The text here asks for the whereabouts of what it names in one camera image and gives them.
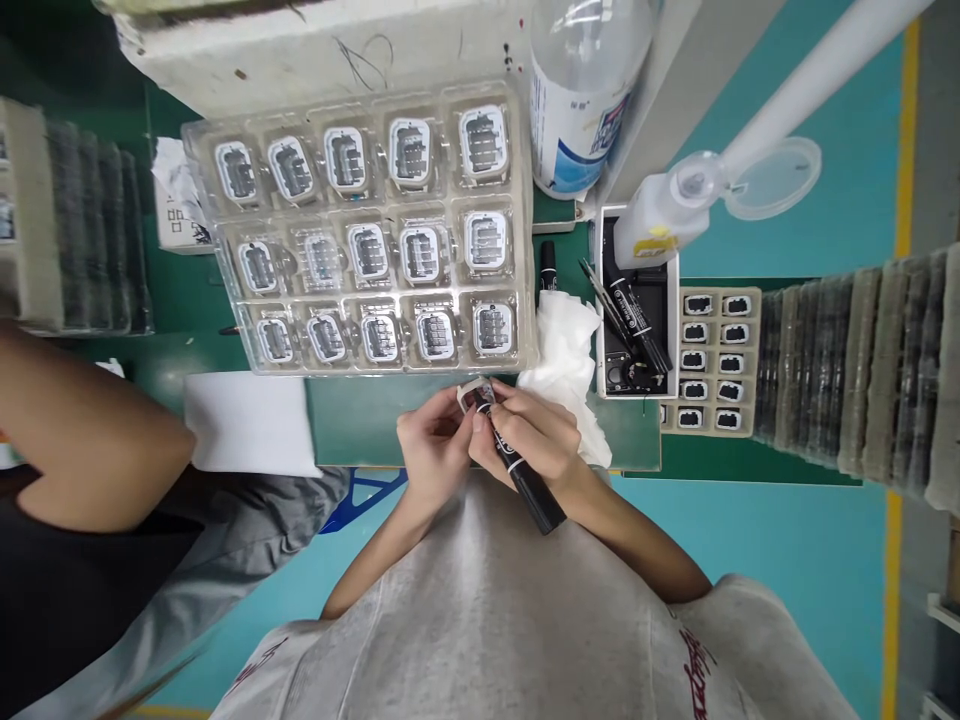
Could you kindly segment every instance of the hand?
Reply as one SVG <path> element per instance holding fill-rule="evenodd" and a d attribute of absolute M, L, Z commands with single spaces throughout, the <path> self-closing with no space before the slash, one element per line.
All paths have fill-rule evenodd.
<path fill-rule="evenodd" d="M 397 437 L 409 478 L 407 492 L 432 511 L 443 507 L 463 485 L 470 466 L 467 447 L 475 414 L 471 408 L 464 416 L 453 386 L 397 418 Z"/>
<path fill-rule="evenodd" d="M 498 397 L 506 398 L 491 408 L 494 427 L 540 473 L 561 506 L 578 490 L 598 481 L 580 459 L 580 431 L 573 413 L 499 380 L 493 381 L 493 389 Z M 493 428 L 483 413 L 474 415 L 469 452 L 497 480 L 516 490 L 497 454 Z"/>

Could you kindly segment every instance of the plastic bottle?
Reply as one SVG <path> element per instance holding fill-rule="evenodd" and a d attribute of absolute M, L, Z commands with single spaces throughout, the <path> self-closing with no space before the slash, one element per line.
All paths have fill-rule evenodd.
<path fill-rule="evenodd" d="M 660 265 L 710 227 L 710 206 L 725 190 L 720 156 L 699 152 L 669 172 L 648 175 L 613 226 L 621 270 Z"/>
<path fill-rule="evenodd" d="M 533 175 L 551 197 L 600 177 L 653 38 L 649 0 L 537 0 L 530 24 Z"/>

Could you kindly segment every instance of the blister tray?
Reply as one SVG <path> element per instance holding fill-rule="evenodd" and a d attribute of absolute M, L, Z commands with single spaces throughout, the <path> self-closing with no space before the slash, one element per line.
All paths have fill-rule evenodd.
<path fill-rule="evenodd" d="M 251 367 L 535 360 L 524 110 L 497 80 L 185 125 Z"/>
<path fill-rule="evenodd" d="M 667 434 L 753 434 L 760 340 L 758 288 L 680 288 L 679 396 L 660 401 Z"/>

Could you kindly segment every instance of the white paper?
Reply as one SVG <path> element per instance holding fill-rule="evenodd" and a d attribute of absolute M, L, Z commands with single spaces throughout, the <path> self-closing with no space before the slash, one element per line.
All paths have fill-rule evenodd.
<path fill-rule="evenodd" d="M 587 392 L 596 370 L 590 339 L 598 327 L 600 317 L 591 305 L 565 292 L 541 290 L 537 310 L 540 362 L 520 373 L 517 387 L 573 413 L 581 436 L 580 457 L 589 465 L 609 468 L 613 453 L 597 416 L 587 407 Z"/>
<path fill-rule="evenodd" d="M 187 165 L 183 141 L 175 138 L 157 138 L 157 154 L 153 158 L 154 176 L 183 211 L 184 217 L 207 227 L 200 207 L 200 194 Z"/>

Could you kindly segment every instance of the paper towel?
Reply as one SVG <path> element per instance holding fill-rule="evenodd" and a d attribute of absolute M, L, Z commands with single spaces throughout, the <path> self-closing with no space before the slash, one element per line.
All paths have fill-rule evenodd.
<path fill-rule="evenodd" d="M 586 400 L 596 369 L 590 357 L 590 338 L 598 327 L 600 317 L 591 305 L 565 292 L 541 290 L 537 311 L 540 363 L 520 373 L 517 387 L 572 412 L 580 430 L 580 457 L 589 465 L 609 468 L 613 460 L 610 445 Z"/>

